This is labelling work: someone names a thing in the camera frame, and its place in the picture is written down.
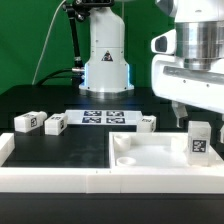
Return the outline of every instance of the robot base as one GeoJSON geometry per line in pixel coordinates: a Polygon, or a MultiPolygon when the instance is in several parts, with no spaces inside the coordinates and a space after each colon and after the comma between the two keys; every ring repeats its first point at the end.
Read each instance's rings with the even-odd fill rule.
{"type": "Polygon", "coordinates": [[[118,99],[125,98],[134,95],[134,87],[129,87],[129,89],[122,92],[94,92],[88,89],[79,89],[80,95],[100,98],[100,99],[118,99]]]}

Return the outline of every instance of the black cable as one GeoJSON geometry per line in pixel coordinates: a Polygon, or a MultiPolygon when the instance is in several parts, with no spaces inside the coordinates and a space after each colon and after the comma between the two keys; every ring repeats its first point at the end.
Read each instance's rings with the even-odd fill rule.
{"type": "Polygon", "coordinates": [[[55,72],[51,73],[50,75],[46,76],[45,78],[41,79],[40,81],[38,81],[36,86],[41,86],[44,82],[46,82],[48,79],[53,78],[55,75],[58,75],[58,74],[61,74],[61,73],[66,73],[66,72],[72,72],[72,69],[71,68],[65,68],[65,69],[55,71],[55,72]]]}
{"type": "Polygon", "coordinates": [[[70,28],[72,32],[72,42],[73,42],[73,52],[74,52],[74,66],[78,68],[83,67],[83,62],[79,50],[79,41],[78,41],[78,34],[77,34],[77,27],[76,27],[76,11],[72,7],[71,4],[65,3],[63,6],[64,10],[67,12],[70,28]]]}

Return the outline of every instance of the white tray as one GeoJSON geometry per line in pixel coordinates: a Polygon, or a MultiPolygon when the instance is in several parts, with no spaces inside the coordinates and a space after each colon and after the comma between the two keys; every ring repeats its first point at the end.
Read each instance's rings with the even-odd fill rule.
{"type": "MultiPolygon", "coordinates": [[[[193,167],[187,161],[187,139],[188,135],[185,133],[110,133],[111,167],[144,167],[144,169],[193,167]],[[122,135],[130,137],[129,150],[121,151],[114,144],[114,137],[122,137],[122,135]],[[124,158],[123,164],[119,163],[119,158],[124,158]],[[135,163],[128,165],[128,158],[130,162],[135,161],[135,163]]],[[[209,167],[220,165],[224,165],[223,160],[210,146],[209,167]]]]}

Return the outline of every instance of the black table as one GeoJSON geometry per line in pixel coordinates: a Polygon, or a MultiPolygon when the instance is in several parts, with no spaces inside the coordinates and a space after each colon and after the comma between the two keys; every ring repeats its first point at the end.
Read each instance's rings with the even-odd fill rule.
{"type": "MultiPolygon", "coordinates": [[[[29,111],[48,115],[76,110],[134,110],[157,117],[157,131],[183,132],[169,101],[150,88],[136,88],[124,99],[80,96],[70,86],[15,86],[0,96],[0,134],[14,132],[13,118],[29,111]]],[[[223,157],[218,139],[221,115],[187,107],[191,120],[209,121],[212,146],[223,157]]],[[[135,126],[69,125],[60,136],[43,127],[15,133],[16,148],[4,167],[107,168],[109,132],[135,126]]],[[[194,194],[0,194],[0,223],[223,223],[224,195],[194,194]]]]}

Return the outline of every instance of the green background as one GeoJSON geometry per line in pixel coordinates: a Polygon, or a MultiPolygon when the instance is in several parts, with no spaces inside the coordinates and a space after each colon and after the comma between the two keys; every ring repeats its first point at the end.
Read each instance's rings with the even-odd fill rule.
{"type": "MultiPolygon", "coordinates": [[[[14,85],[31,84],[44,41],[62,0],[11,0],[0,3],[0,93],[14,85]]],[[[131,83],[150,86],[153,54],[150,41],[173,28],[173,20],[165,16],[154,0],[117,2],[112,10],[124,12],[125,58],[131,66],[131,83]]],[[[78,24],[81,55],[89,58],[89,21],[78,24]]],[[[38,72],[37,80],[51,72],[73,66],[71,32],[67,15],[60,10],[38,72]]],[[[69,80],[48,84],[70,84],[69,80]]]]}

